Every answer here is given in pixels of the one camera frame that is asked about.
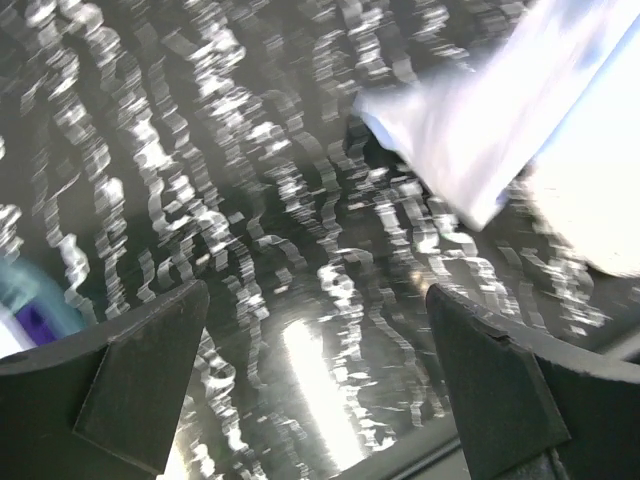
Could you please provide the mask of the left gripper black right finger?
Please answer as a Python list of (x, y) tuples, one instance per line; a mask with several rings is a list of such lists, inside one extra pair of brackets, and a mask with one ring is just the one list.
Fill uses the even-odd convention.
[(426, 310), (472, 478), (638, 478), (638, 365), (439, 285)]

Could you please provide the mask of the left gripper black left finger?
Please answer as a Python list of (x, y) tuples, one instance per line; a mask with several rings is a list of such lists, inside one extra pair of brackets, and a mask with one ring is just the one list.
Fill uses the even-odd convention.
[(191, 281), (2, 359), (2, 478), (163, 474), (208, 305), (205, 282)]

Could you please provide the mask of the purple towel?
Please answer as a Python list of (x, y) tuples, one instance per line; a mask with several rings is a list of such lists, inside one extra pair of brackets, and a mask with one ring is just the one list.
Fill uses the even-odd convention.
[(35, 304), (25, 305), (15, 314), (15, 318), (36, 346), (46, 345), (57, 340), (56, 335)]

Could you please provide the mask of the white towel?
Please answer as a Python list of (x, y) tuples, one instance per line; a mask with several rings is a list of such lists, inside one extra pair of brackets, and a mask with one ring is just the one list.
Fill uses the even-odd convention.
[(638, 18), (636, 1), (537, 1), (475, 71), (363, 91), (354, 113), (479, 231)]

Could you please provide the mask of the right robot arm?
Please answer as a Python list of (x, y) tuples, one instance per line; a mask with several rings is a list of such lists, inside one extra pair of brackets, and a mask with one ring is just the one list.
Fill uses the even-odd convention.
[(543, 149), (525, 191), (551, 231), (596, 270), (639, 275), (639, 68), (602, 68)]

